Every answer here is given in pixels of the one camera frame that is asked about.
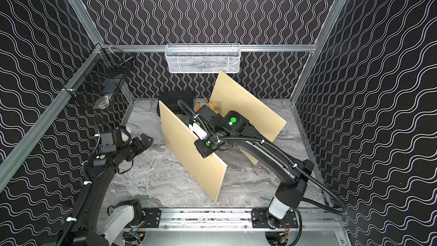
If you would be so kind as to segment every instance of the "wooden board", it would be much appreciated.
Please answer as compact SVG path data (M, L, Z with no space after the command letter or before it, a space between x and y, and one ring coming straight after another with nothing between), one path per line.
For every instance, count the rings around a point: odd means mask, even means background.
M202 158L194 146L198 137L166 105L159 103L164 143L208 196L217 201L227 164L215 153Z
M218 74L209 101L214 103L215 110L222 116L231 110L240 113L269 141L273 141L287 123L222 71ZM243 153L254 164L258 162L248 153Z

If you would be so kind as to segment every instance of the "black wire mesh basket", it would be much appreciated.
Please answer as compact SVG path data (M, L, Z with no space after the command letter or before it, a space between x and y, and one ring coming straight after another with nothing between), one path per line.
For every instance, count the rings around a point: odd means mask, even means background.
M134 57L113 48L104 48L73 89L77 105L92 110L110 108L124 84Z

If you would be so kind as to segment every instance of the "marble floor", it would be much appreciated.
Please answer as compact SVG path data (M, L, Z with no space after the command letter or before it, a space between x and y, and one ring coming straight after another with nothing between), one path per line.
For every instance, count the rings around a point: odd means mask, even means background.
M304 145L288 100L262 100L287 121L274 144L288 154L307 159ZM274 196L279 179L260 163L254 165L243 153L233 150L216 154L228 165L217 202L203 191L163 142L161 120L156 114L157 100L136 100L127 126L132 136L145 133L155 139L152 147L134 159L133 168L115 175L102 207L121 200L137 198L143 207L267 207ZM188 122L186 116L178 115ZM128 169L123 162L120 170ZM306 198L324 203L322 192L308 183ZM312 207L301 202L300 207Z

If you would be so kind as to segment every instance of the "black mounting bracket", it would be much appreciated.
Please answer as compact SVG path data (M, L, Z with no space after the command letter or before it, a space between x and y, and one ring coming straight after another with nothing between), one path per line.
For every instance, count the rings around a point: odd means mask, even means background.
M196 146L197 151L199 151L200 155L203 158L206 158L209 155L211 155L212 153L214 153L214 151L209 149L208 146L201 139L197 139L194 142L194 145Z
M268 208L252 209L252 228L272 228L267 221L267 210ZM298 228L298 222L296 220L295 213L292 211L288 211L287 214L285 214L284 218L279 221L281 223L278 228L284 228L286 230L288 230L289 228Z
M161 220L161 210L158 208L143 208L144 217L147 220L142 228L158 228Z

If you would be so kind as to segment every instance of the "black wall with white wavy lines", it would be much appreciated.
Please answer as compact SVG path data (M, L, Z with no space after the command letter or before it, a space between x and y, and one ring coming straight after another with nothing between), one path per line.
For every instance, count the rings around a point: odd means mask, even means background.
M0 158L3 161L81 66L93 44L67 0L0 0ZM103 118L117 126L120 95ZM41 245L81 188L96 145L91 113L70 100L0 193L0 245Z
M82 0L107 44L313 44L334 0Z
M299 96L356 246L437 243L436 32L437 0L347 0Z
M110 111L97 114L115 128L127 105L119 94ZM41 245L61 229L82 188L80 167L96 132L92 113L72 98L0 194L0 245Z
M290 98L308 60L308 52L242 53L240 72L228 74L258 98ZM217 74L170 73L163 53L139 53L128 75L137 98L156 98L164 91L192 90L209 97Z
M0 0L0 162L94 47L66 0Z

